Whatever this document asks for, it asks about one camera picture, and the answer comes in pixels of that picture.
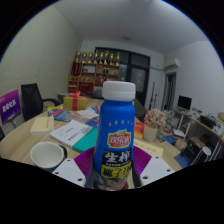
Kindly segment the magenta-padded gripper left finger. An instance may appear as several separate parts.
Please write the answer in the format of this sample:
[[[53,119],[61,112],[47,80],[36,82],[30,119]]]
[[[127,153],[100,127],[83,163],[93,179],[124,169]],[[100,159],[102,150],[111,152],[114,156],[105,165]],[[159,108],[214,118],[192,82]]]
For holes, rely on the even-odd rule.
[[[94,181],[93,154],[94,149],[90,148],[75,159],[67,158],[53,171],[53,174],[78,186],[92,189]]]

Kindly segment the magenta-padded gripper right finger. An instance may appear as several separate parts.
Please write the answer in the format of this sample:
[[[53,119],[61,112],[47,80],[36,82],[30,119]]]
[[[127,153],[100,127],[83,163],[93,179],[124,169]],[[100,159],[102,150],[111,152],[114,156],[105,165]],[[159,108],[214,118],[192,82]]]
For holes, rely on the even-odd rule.
[[[132,177],[136,188],[146,186],[174,170],[160,157],[151,156],[138,147],[133,148]]]

